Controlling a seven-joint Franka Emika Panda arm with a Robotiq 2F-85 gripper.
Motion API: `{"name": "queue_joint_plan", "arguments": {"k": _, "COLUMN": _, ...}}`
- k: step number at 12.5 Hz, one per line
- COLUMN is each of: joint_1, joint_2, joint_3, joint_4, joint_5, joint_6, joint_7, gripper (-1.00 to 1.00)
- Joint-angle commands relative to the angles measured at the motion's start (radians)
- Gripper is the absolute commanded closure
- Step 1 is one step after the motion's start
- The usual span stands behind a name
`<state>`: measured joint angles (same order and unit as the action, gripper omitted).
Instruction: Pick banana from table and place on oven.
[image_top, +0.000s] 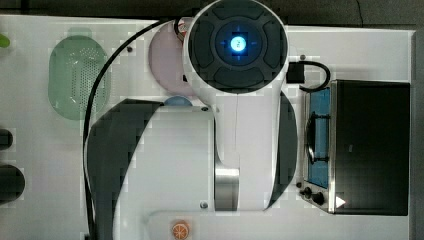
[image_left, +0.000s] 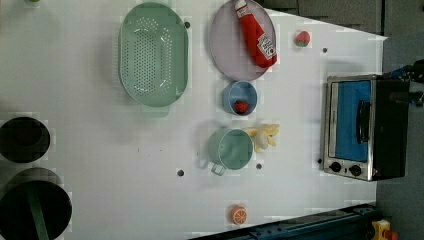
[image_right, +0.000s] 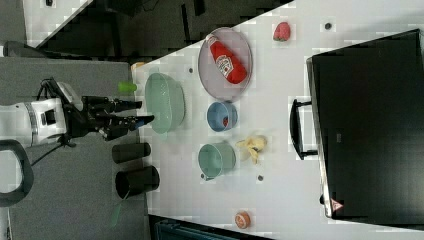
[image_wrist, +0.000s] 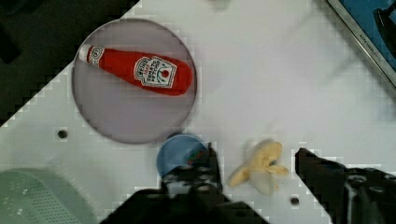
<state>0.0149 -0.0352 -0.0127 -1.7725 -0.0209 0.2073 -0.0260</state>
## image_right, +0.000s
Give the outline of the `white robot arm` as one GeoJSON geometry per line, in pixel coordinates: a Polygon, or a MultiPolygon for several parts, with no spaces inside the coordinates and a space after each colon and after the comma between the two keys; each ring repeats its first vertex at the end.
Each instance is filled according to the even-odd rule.
{"type": "Polygon", "coordinates": [[[61,98],[17,103],[1,108],[1,172],[10,178],[1,183],[1,205],[22,201],[34,184],[34,163],[27,150],[56,142],[72,146],[73,138],[98,132],[111,141],[154,120],[148,116],[124,116],[141,102],[92,98],[77,104],[61,98]]]}

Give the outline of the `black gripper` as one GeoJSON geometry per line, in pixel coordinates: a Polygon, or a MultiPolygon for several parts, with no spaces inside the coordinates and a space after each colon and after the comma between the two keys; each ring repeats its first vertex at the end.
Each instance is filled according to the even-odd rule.
{"type": "Polygon", "coordinates": [[[128,116],[118,117],[116,113],[140,109],[141,101],[110,100],[108,97],[83,96],[82,110],[74,104],[64,104],[64,114],[69,138],[84,137],[90,132],[99,132],[105,141],[124,136],[128,130],[134,131],[150,122],[155,117],[128,116]]]}

